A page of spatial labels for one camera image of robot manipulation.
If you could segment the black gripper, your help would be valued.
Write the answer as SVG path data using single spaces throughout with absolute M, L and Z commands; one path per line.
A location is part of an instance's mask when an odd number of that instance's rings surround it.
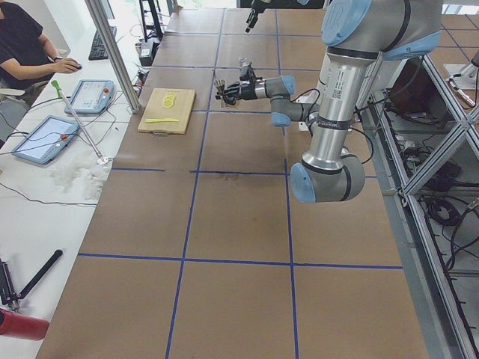
M 249 33 L 256 25 L 258 20 L 257 11 L 265 11 L 268 7 L 268 0 L 252 0 L 251 1 L 251 11 L 246 20 L 246 29 L 245 32 Z
M 238 90 L 239 99 L 255 99 L 255 82 L 236 81 L 229 85 L 225 85 L 225 90 Z M 217 93 L 215 98 L 220 100 L 222 104 L 236 104 L 238 101 L 235 96 L 228 96 L 220 93 Z

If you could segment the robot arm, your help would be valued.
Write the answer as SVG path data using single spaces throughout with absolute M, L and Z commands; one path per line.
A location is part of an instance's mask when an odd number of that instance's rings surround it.
M 263 79 L 249 63 L 238 82 L 217 79 L 216 98 L 228 105 L 240 99 L 268 98 L 274 126 L 302 121 L 312 139 L 302 160 L 292 166 L 293 193 L 303 203 L 350 200 L 364 187 L 365 172 L 344 146 L 367 67 L 377 58 L 415 58 L 439 44 L 442 1 L 333 1 L 322 24 L 326 45 L 314 102 L 294 102 L 292 76 Z

